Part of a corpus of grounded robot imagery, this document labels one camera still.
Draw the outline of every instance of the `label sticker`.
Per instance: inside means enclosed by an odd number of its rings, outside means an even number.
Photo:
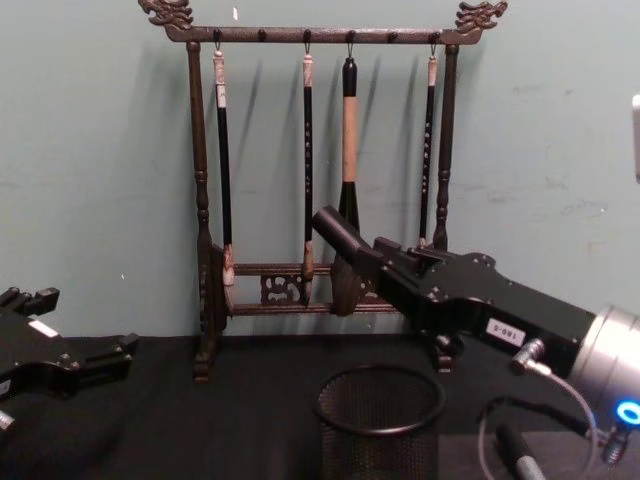
[[[500,340],[504,340],[511,345],[515,345],[516,347],[522,346],[526,336],[522,330],[519,330],[507,323],[500,322],[495,318],[489,319],[489,323],[487,324],[487,333],[499,338]]]
[[[48,327],[47,325],[42,323],[40,320],[33,320],[29,322],[29,326],[35,328],[40,333],[46,335],[49,338],[58,336],[58,332],[56,332],[53,328]]]
[[[0,396],[9,393],[9,388],[11,388],[11,380],[0,383]]]

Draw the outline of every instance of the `hook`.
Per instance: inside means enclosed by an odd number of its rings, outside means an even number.
[[[347,34],[347,51],[349,52],[349,58],[351,58],[351,53],[353,52],[353,40],[356,37],[356,31],[351,30]]]
[[[311,30],[307,29],[304,31],[302,40],[304,41],[304,51],[308,55],[309,49],[311,48]]]
[[[220,38],[222,37],[222,31],[219,28],[216,28],[213,31],[213,44],[216,47],[216,50],[220,50]]]

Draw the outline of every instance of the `cable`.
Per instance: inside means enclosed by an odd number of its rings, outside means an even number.
[[[580,392],[569,385],[565,380],[553,374],[551,372],[551,369],[547,365],[529,361],[527,362],[527,370],[533,371],[543,378],[548,378],[556,385],[560,386],[565,392],[567,392],[572,398],[574,398],[582,408],[587,422],[589,423],[589,454],[577,478],[584,478],[587,473],[589,473],[589,470],[591,470],[591,466],[593,465],[598,450],[599,431],[598,426],[596,425],[596,419],[593,411],[589,407],[589,404],[584,399],[584,397],[580,395]],[[487,480],[495,480],[494,476],[489,471],[489,466],[487,464],[487,459],[484,451],[484,437],[487,428],[487,416],[488,412],[487,410],[485,410],[482,414],[478,431],[478,458],[480,460],[480,468],[482,469],[482,473],[487,478]]]

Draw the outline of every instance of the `metal cylinder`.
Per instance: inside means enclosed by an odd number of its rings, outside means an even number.
[[[568,380],[603,421],[615,420],[623,401],[640,404],[640,317],[604,308],[584,338]]]

